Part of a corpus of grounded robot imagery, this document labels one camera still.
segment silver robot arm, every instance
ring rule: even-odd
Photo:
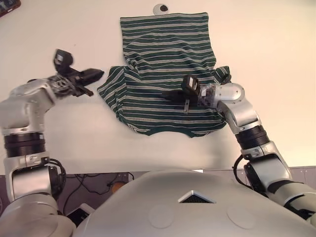
[[[0,217],[0,236],[67,237],[75,229],[72,221],[59,215],[55,199],[64,188],[66,172],[45,149],[44,114],[66,96],[93,95],[85,86],[99,80],[104,72],[78,72],[69,67],[72,62],[70,53],[57,50],[55,76],[31,80],[0,103],[0,127],[7,151],[6,187],[11,201]]]
[[[316,190],[292,180],[289,168],[236,83],[201,86],[199,101],[223,113],[249,162],[244,166],[253,190],[267,196],[316,227]]]

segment cable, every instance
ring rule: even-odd
[[[130,174],[132,176],[132,179],[135,180],[135,177],[131,172],[128,172],[128,174]]]
[[[65,168],[63,167],[63,165],[61,164],[61,162],[57,159],[52,159],[50,158],[49,161],[48,161],[49,164],[52,164],[52,165],[55,165],[55,166],[58,166],[60,168],[60,172],[61,172],[61,177],[62,177],[62,180],[61,180],[61,184],[58,186],[58,190],[56,193],[54,193],[54,197],[56,199],[58,199],[59,195],[62,193],[65,185],[66,185],[66,170]]]
[[[101,174],[95,174],[95,175],[86,174],[86,176],[89,177],[89,178],[94,178],[94,177],[97,177],[97,176],[99,176],[99,175],[101,175]]]
[[[83,183],[84,179],[85,179],[85,175],[83,175],[83,178],[81,179],[80,184],[78,185],[78,187],[76,187],[76,188],[68,195],[68,197],[66,198],[66,201],[65,201],[65,204],[64,204],[64,207],[63,207],[63,214],[64,214],[64,215],[66,215],[65,209],[66,209],[66,206],[67,206],[67,203],[68,203],[69,198],[82,186],[82,183]]]
[[[237,159],[237,160],[235,161],[235,163],[234,163],[234,166],[233,166],[234,176],[235,176],[235,178],[236,178],[236,180],[237,180],[238,183],[244,185],[245,187],[247,187],[247,188],[249,188],[249,189],[252,189],[249,185],[246,185],[244,182],[242,182],[242,181],[238,178],[238,175],[237,175],[237,166],[238,166],[238,164],[240,163],[240,161],[241,161],[242,159],[243,159],[243,156],[240,155],[240,156],[238,157],[238,159]]]
[[[81,179],[80,179],[81,177],[80,177],[79,175],[75,175],[75,176],[76,176],[76,178],[77,178],[79,181],[81,181]],[[82,186],[84,186],[84,188],[87,189],[87,191],[88,191],[89,193],[92,193],[92,194],[103,195],[103,194],[106,194],[106,193],[108,193],[108,192],[110,191],[110,187],[108,187],[108,190],[105,190],[105,191],[99,193],[98,191],[90,190],[84,183],[82,183]]]
[[[82,183],[82,186],[84,186],[84,188],[85,189],[87,189],[87,191],[89,192],[89,193],[93,193],[93,194],[98,194],[98,195],[103,195],[103,194],[106,194],[106,193],[108,193],[109,191],[110,191],[110,185],[116,180],[116,178],[118,177],[118,173],[116,174],[116,176],[115,176],[115,178],[110,182],[110,183],[108,183],[107,184],[107,186],[108,186],[108,189],[107,190],[105,190],[105,191],[103,191],[103,192],[98,192],[98,191],[95,191],[95,190],[90,190],[84,183]],[[80,178],[82,178],[80,175],[78,175],[78,174],[75,174],[75,177],[80,181]]]

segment green striped shirt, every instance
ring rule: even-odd
[[[214,69],[208,15],[169,14],[120,19],[127,66],[112,67],[98,92],[117,118],[138,133],[162,131],[203,136],[225,126],[224,118],[204,106],[168,101],[164,91],[181,90],[184,75],[201,84],[220,83],[228,67]]]

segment striped shirt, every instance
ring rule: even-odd
[[[112,67],[98,93],[117,118],[138,133],[162,131],[203,136],[225,126],[224,118],[204,106],[179,104],[161,97],[181,90],[184,75],[201,84],[220,83],[228,67],[214,69],[208,14],[169,14],[120,19],[127,66]]]

